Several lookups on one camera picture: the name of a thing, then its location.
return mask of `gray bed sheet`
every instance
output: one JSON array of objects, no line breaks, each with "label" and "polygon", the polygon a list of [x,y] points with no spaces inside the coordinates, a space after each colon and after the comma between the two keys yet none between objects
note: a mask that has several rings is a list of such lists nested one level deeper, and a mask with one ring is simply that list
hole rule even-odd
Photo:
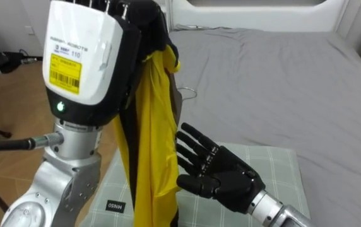
[{"label": "gray bed sheet", "polygon": [[216,141],[294,149],[314,224],[361,226],[361,59],[353,49],[334,33],[170,37],[180,54],[177,86],[198,92],[184,101],[181,122]]}]

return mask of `plaid cushion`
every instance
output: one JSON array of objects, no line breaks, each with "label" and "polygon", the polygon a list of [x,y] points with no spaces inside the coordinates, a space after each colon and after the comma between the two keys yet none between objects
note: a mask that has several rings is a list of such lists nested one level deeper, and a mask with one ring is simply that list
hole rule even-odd
[{"label": "plaid cushion", "polygon": [[[219,143],[227,147],[239,158],[246,161],[261,176],[266,190],[281,200],[291,204],[309,217],[307,199],[301,182],[301,175],[295,152],[289,149],[264,146],[243,146]],[[107,211],[107,201],[126,203],[123,213]],[[186,191],[177,193],[179,206],[179,226],[224,227],[257,226],[261,224],[250,215],[229,211],[212,199],[203,199]],[[92,202],[89,213],[81,226],[133,226],[133,207],[129,185],[126,181],[120,152],[116,152],[101,187]]]}]

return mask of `robot finger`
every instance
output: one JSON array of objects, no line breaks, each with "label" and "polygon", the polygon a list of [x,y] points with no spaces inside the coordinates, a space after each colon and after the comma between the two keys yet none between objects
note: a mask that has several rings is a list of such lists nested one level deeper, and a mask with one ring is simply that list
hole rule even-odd
[{"label": "robot finger", "polygon": [[187,146],[192,148],[192,150],[198,154],[199,157],[206,158],[208,155],[210,155],[210,152],[206,150],[204,147],[202,147],[200,144],[195,142],[192,138],[190,138],[188,135],[186,135],[183,132],[178,132],[176,134],[176,137],[180,139],[181,141],[185,142]]},{"label": "robot finger", "polygon": [[219,188],[220,183],[215,178],[211,177],[192,177],[189,175],[179,175],[176,180],[176,184],[195,195],[203,198],[212,198],[215,195],[215,191]]},{"label": "robot finger", "polygon": [[190,176],[197,177],[200,174],[199,170],[196,167],[194,167],[188,161],[186,161],[185,159],[179,156],[178,156],[178,165],[180,165],[180,167],[185,169],[186,173],[190,174]]},{"label": "robot finger", "polygon": [[197,139],[201,145],[203,145],[204,148],[206,148],[209,151],[213,151],[214,149],[218,149],[219,145],[214,143],[211,139],[209,139],[207,136],[203,135],[203,133],[199,132],[197,129],[195,129],[193,126],[183,123],[181,128],[190,134],[193,138]]},{"label": "robot finger", "polygon": [[181,155],[183,155],[183,157],[187,158],[194,166],[200,168],[201,165],[203,164],[204,159],[199,158],[199,156],[193,154],[188,149],[184,148],[182,145],[176,144],[176,150]]}]

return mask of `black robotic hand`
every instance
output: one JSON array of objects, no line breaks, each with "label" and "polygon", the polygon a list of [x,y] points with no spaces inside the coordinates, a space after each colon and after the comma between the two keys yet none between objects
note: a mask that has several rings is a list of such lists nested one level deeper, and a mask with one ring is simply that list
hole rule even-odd
[{"label": "black robotic hand", "polygon": [[188,175],[180,175],[180,188],[204,198],[213,198],[234,212],[246,214],[257,194],[265,185],[257,172],[231,151],[219,146],[189,124],[181,128],[177,138],[194,152],[176,144],[176,150],[187,160],[178,156],[178,164]]}]

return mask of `barcode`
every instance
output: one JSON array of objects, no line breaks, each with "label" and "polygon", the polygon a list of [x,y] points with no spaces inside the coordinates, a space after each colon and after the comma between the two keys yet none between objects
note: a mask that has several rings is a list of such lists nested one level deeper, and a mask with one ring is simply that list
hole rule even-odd
[{"label": "barcode", "polygon": [[63,83],[66,83],[66,84],[70,84],[71,86],[74,86],[76,88],[80,87],[80,81],[79,80],[70,78],[69,76],[65,76],[65,75],[63,75],[61,73],[52,71],[50,76],[52,78],[56,79],[56,80],[59,80],[59,81],[61,81]]}]

